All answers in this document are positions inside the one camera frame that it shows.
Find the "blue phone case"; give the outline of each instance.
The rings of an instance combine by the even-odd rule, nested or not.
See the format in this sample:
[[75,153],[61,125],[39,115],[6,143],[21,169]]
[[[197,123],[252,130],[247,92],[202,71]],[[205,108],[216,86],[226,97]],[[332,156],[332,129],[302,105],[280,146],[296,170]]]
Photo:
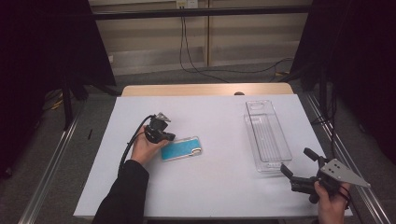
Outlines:
[[202,148],[198,137],[176,140],[161,148],[161,156],[164,161],[186,158],[201,153]]

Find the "wall outlet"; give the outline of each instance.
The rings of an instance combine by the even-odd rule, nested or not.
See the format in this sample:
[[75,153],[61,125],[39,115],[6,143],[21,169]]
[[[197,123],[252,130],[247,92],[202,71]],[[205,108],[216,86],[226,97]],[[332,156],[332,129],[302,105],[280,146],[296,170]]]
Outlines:
[[187,0],[176,0],[176,8],[187,8]]
[[187,0],[187,8],[198,8],[198,0]]

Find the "transparent box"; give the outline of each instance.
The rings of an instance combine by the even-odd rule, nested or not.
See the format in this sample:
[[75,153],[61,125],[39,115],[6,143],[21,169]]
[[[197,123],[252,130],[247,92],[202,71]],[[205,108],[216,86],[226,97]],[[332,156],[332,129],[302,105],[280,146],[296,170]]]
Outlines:
[[280,173],[292,159],[271,101],[246,102],[245,123],[257,171]]

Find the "electrical cable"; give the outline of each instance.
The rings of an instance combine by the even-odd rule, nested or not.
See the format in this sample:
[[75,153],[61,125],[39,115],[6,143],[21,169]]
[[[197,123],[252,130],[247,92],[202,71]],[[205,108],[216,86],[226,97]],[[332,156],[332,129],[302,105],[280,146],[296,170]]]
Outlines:
[[124,153],[122,154],[122,157],[121,157],[118,177],[120,177],[120,174],[121,174],[122,167],[123,167],[123,164],[125,162],[126,156],[128,155],[128,152],[131,149],[131,146],[134,144],[134,140],[136,140],[137,136],[139,136],[139,134],[137,134],[137,133],[139,133],[140,128],[142,128],[142,126],[146,122],[146,120],[153,119],[153,118],[155,118],[155,115],[149,115],[145,119],[143,119],[143,121],[140,123],[139,127],[137,128],[136,132],[132,136],[131,140],[129,141],[129,143],[128,143],[127,147],[125,148]]
[[[282,59],[282,60],[276,62],[275,64],[273,64],[273,65],[271,65],[271,66],[269,66],[269,67],[267,67],[267,68],[264,68],[264,69],[262,69],[262,70],[257,70],[257,71],[235,71],[235,70],[227,70],[227,69],[204,69],[204,70],[198,70],[198,69],[194,66],[194,64],[193,64],[193,62],[192,62],[192,59],[191,59],[190,49],[189,49],[189,41],[188,41],[188,39],[187,39],[187,26],[186,26],[186,20],[185,20],[184,17],[181,18],[181,29],[182,29],[182,36],[181,36],[181,45],[180,45],[180,52],[179,52],[179,62],[180,62],[180,65],[181,65],[182,69],[183,69],[184,71],[188,72],[188,73],[199,73],[199,74],[201,74],[201,75],[203,75],[203,76],[206,76],[206,77],[213,77],[213,78],[215,78],[215,79],[218,79],[218,80],[221,80],[221,81],[223,81],[223,82],[229,83],[229,81],[227,81],[227,80],[224,80],[224,79],[219,78],[219,77],[210,76],[210,75],[208,75],[208,74],[203,74],[203,72],[229,72],[229,73],[241,73],[241,74],[255,74],[255,73],[260,73],[260,72],[268,71],[268,70],[270,70],[270,69],[272,69],[272,68],[276,68],[276,66],[277,66],[278,64],[280,64],[280,63],[287,62],[287,61],[293,61],[293,60],[294,60],[293,58],[284,58],[284,59]],[[189,56],[190,64],[191,64],[191,66],[194,68],[195,71],[189,71],[189,70],[187,70],[187,69],[183,66],[183,64],[182,64],[182,62],[181,62],[181,52],[182,52],[182,49],[183,49],[183,42],[184,42],[184,40],[186,41],[186,49],[187,49],[187,53],[188,53],[188,56]],[[275,79],[275,77],[276,77],[276,71],[274,72],[274,76],[271,78],[271,80],[270,80],[269,82],[272,82],[272,81]]]

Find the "human hand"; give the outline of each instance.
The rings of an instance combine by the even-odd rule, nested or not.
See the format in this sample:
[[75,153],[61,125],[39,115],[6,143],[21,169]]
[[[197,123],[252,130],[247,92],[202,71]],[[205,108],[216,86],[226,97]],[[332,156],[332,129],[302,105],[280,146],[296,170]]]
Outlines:
[[158,144],[151,143],[144,134],[144,128],[145,126],[140,128],[137,133],[131,156],[131,160],[137,161],[142,165],[150,161],[161,147],[164,147],[169,143],[167,140],[162,140]]
[[[350,184],[342,183],[346,189],[350,188]],[[339,189],[341,193],[348,195],[348,192],[343,188]],[[319,182],[315,182],[315,191],[319,196],[318,203],[318,219],[320,224],[343,224],[344,214],[347,206],[347,200],[339,194],[333,195],[329,198],[329,193],[323,188]]]

